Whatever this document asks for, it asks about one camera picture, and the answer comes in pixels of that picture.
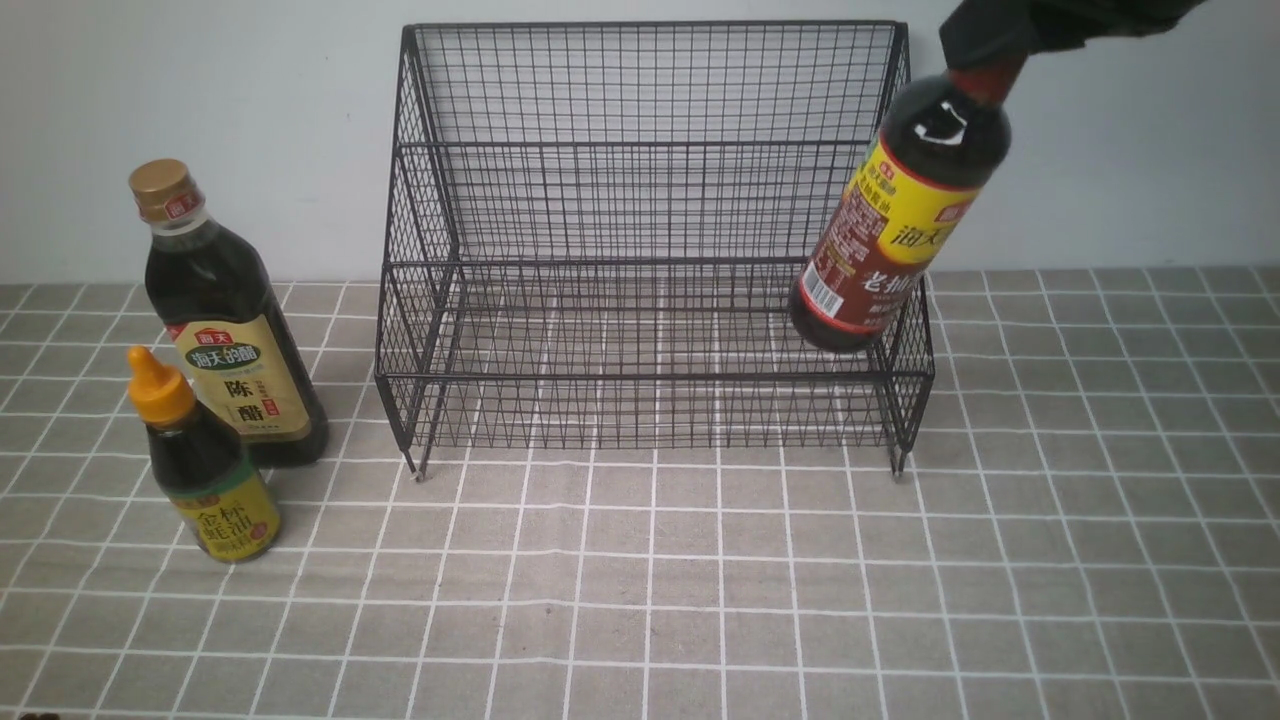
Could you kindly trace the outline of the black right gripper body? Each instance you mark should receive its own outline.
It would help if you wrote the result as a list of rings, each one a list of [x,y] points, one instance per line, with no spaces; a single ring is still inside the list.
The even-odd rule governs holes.
[[[940,27],[947,68],[1065,53],[1093,38],[1142,38],[1176,27],[1201,1],[961,1]]]

